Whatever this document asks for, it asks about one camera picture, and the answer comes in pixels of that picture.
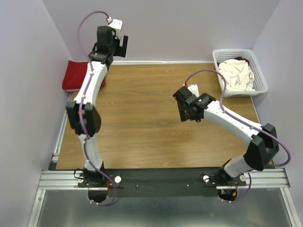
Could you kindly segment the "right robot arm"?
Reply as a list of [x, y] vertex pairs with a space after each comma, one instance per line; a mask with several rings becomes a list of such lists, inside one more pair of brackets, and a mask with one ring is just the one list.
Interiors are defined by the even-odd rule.
[[214, 97], [203, 93], [196, 96], [186, 86], [173, 94], [181, 121], [202, 119], [212, 121], [239, 137], [248, 147], [242, 156], [228, 160], [209, 177], [211, 182], [229, 185], [236, 177], [250, 170], [264, 170], [279, 151], [278, 143], [273, 139], [276, 129], [271, 124], [262, 126], [220, 106]]

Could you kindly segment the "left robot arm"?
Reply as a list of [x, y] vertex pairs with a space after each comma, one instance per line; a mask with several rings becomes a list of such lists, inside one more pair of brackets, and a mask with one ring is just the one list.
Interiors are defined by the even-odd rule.
[[106, 77], [113, 57], [125, 57], [128, 36], [122, 35], [122, 21], [113, 20], [97, 28], [97, 41], [88, 55], [87, 71], [80, 90], [73, 101], [66, 104], [71, 128], [78, 135], [85, 158], [83, 181], [95, 187], [107, 181], [116, 184], [106, 175], [99, 153], [98, 132], [101, 117], [96, 110], [98, 91]]

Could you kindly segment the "red t shirt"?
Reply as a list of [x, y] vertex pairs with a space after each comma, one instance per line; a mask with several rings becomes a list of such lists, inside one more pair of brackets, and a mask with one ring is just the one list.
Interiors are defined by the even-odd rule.
[[67, 70], [62, 82], [62, 89], [79, 89], [84, 81], [88, 62], [68, 61]]

